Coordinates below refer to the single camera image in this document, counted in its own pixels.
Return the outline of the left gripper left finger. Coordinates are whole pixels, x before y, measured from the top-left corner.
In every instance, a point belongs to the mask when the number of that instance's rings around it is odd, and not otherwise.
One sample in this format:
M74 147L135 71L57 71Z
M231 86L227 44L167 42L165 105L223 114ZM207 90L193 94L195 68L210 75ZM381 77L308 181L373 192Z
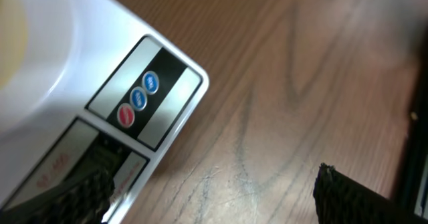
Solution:
M114 192L111 174L91 168L15 207L1 211L1 223L101 223Z

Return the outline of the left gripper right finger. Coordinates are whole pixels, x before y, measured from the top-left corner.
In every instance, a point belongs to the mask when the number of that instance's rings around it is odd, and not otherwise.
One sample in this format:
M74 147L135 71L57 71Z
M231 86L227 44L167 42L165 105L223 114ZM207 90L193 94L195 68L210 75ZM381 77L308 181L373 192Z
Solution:
M378 193L322 163L313 197L319 224L427 224Z

